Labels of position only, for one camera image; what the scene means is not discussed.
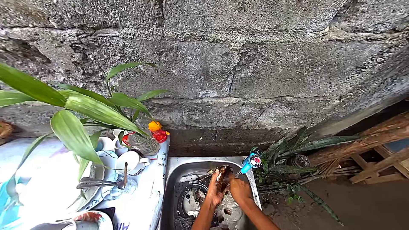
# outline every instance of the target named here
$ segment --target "stainless steel sink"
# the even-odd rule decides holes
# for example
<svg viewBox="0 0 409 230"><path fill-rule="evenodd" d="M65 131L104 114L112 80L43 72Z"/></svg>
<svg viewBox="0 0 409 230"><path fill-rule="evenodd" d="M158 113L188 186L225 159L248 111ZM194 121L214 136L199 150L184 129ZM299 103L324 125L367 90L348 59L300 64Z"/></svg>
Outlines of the stainless steel sink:
<svg viewBox="0 0 409 230"><path fill-rule="evenodd" d="M175 229L176 208L178 205L178 192L175 185L180 182L195 180L206 174L209 169L215 169L222 165L229 165L236 173L242 166L241 162L245 157L170 157L167 164L167 180L164 194L164 203L160 218L159 229ZM241 179L250 184L253 192L253 199L261 209L261 204L254 181L253 171L249 170ZM251 221L243 214L240 223L235 229L255 229Z"/></svg>

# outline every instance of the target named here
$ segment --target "clay pot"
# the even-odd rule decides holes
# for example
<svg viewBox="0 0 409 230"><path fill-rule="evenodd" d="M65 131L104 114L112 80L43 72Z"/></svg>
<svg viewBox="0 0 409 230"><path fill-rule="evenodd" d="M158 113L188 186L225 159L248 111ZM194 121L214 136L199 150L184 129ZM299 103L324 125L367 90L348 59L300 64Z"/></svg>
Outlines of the clay pot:
<svg viewBox="0 0 409 230"><path fill-rule="evenodd" d="M12 131L13 127L10 124L6 122L0 122L0 139L10 136Z"/></svg>
<svg viewBox="0 0 409 230"><path fill-rule="evenodd" d="M297 154L295 156L288 158L286 161L286 165L295 166L299 168L305 168L305 167L309 167L311 164L307 156L302 155L302 154Z"/></svg>

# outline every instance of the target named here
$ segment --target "water faucet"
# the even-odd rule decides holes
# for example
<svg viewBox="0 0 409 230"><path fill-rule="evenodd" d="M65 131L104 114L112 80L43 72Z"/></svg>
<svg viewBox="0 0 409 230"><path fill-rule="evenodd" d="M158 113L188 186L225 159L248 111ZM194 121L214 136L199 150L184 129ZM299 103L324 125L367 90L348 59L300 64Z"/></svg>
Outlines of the water faucet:
<svg viewBox="0 0 409 230"><path fill-rule="evenodd" d="M245 174L251 168L261 167L260 155L261 155L261 149L259 149L257 147L253 147L250 150L250 155L241 162L243 164L243 167L239 170L239 173L240 174Z"/></svg>

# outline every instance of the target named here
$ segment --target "plastic bottle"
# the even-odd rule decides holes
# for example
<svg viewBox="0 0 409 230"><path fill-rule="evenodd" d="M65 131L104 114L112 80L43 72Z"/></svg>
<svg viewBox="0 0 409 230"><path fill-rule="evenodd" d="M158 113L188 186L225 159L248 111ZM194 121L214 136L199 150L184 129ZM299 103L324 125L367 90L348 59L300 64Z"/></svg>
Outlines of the plastic bottle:
<svg viewBox="0 0 409 230"><path fill-rule="evenodd" d="M145 133L151 133L148 129L141 128ZM128 134L124 135L122 142L132 148L135 148L144 156L156 155L159 150L159 143L152 137L145 137L135 131L128 131Z"/></svg>

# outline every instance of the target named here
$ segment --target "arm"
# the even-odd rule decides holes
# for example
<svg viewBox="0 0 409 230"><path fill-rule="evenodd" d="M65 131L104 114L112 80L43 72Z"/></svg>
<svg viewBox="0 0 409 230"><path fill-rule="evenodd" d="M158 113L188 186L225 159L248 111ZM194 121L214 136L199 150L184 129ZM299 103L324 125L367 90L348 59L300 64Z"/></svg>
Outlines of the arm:
<svg viewBox="0 0 409 230"><path fill-rule="evenodd" d="M209 183L209 189L207 190L206 198L200 208L198 217L193 223L191 230L208 230L211 226L211 220L213 219L213 213L216 209L216 205L223 199L224 193L217 191L216 177L219 174L219 169L216 169Z"/></svg>
<svg viewBox="0 0 409 230"><path fill-rule="evenodd" d="M258 208L251 198L250 186L244 181L229 175L230 192L233 199L241 207L258 230L280 230L264 213Z"/></svg>

